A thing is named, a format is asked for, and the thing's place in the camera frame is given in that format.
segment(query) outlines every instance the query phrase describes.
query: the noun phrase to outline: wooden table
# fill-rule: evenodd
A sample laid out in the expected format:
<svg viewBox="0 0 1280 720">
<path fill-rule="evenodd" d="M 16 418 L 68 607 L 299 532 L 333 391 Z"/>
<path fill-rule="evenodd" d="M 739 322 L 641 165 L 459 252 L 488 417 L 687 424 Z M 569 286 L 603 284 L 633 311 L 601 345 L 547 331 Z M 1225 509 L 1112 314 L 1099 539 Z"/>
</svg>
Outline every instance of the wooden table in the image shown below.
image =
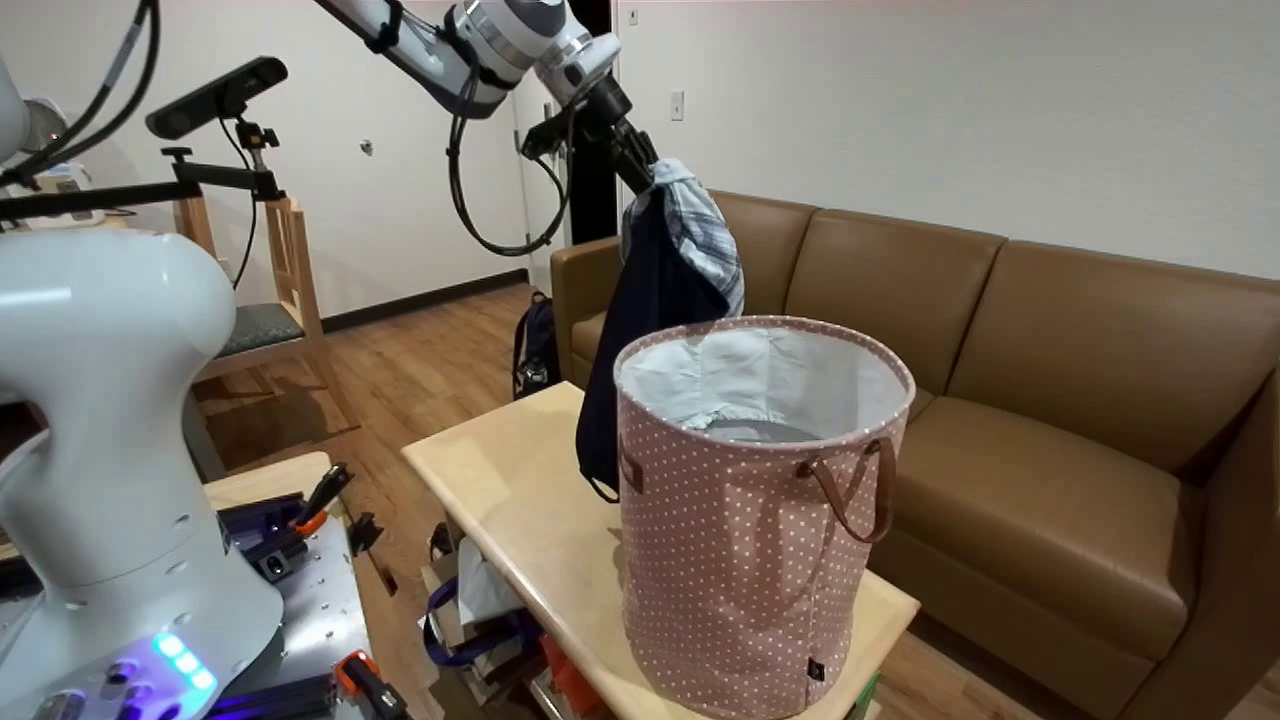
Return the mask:
<svg viewBox="0 0 1280 720">
<path fill-rule="evenodd" d="M 621 511 L 576 473 L 580 398 L 580 387 L 560 385 L 408 442 L 405 457 L 612 713 L 637 720 L 692 715 L 645 678 L 629 649 L 617 557 Z M 907 630 L 916 607 L 913 594 L 867 573 L 851 607 L 847 662 L 806 715 L 844 715 Z"/>
</svg>

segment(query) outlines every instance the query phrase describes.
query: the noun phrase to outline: leather sofa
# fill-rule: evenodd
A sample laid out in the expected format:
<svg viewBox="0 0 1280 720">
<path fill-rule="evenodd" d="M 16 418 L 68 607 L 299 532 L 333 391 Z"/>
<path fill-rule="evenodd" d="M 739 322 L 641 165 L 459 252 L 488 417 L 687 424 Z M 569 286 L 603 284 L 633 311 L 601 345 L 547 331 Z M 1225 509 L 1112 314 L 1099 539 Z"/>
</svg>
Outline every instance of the leather sofa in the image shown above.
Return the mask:
<svg viewBox="0 0 1280 720">
<path fill-rule="evenodd" d="M 716 191 L 750 311 L 916 373 L 878 573 L 1088 715 L 1225 715 L 1280 657 L 1280 284 Z M 585 385 L 621 244 L 554 255 Z"/>
</svg>

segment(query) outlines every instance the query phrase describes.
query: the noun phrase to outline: laundry basket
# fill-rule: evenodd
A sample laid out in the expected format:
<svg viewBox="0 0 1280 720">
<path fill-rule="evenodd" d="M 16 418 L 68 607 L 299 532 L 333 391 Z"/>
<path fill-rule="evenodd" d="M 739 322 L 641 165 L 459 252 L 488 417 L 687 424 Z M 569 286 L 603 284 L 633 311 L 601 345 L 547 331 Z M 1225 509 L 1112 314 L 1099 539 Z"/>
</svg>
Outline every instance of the laundry basket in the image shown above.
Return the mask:
<svg viewBox="0 0 1280 720">
<path fill-rule="evenodd" d="M 916 397 L 871 334 L 750 314 L 617 359 L 624 630 L 705 715 L 797 715 L 844 667 Z"/>
</svg>

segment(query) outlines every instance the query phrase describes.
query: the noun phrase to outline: black cloth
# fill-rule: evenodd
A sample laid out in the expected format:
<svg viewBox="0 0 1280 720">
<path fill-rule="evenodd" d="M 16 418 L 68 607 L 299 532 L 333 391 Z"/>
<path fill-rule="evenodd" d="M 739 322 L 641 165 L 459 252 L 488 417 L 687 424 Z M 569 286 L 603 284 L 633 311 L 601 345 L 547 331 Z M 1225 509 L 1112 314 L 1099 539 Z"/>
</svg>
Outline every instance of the black cloth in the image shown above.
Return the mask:
<svg viewBox="0 0 1280 720">
<path fill-rule="evenodd" d="M 576 424 L 576 459 L 596 491 L 603 483 L 617 497 L 617 357 L 650 331 L 708 322 L 721 314 L 729 314 L 726 290 L 716 290 L 708 277 L 687 267 L 687 258 L 671 244 L 668 189 L 654 189 L 645 211 L 629 227 L 621 284 L 603 314 L 601 348 L 585 387 L 585 410 Z"/>
</svg>

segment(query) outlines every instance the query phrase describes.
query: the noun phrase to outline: basket handle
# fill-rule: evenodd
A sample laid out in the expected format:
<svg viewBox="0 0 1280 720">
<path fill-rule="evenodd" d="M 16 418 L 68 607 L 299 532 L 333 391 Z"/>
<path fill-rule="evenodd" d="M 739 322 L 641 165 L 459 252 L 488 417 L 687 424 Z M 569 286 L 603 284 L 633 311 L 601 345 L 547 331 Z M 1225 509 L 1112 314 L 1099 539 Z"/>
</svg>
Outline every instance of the basket handle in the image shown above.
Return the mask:
<svg viewBox="0 0 1280 720">
<path fill-rule="evenodd" d="M 866 532 L 858 532 L 858 527 L 847 525 L 847 505 L 851 505 L 858 487 L 866 483 L 871 459 L 878 459 L 878 467 L 882 467 L 882 473 L 878 473 L 878 527 L 871 527 L 871 536 L 866 536 Z M 888 536 L 888 527 L 891 527 L 891 487 L 898 487 L 898 450 L 891 450 L 891 442 L 888 442 L 883 436 L 866 448 L 866 457 L 861 457 L 858 467 L 851 467 L 851 487 L 847 487 L 844 497 L 840 497 L 840 487 L 835 487 L 835 480 L 831 480 L 831 464 L 819 459 L 819 457 L 806 459 L 806 464 L 797 467 L 797 476 L 799 476 L 799 480 L 815 480 L 815 487 L 826 491 L 835 525 L 840 525 L 851 539 L 861 539 L 861 543 L 882 543 L 882 539 Z"/>
</svg>

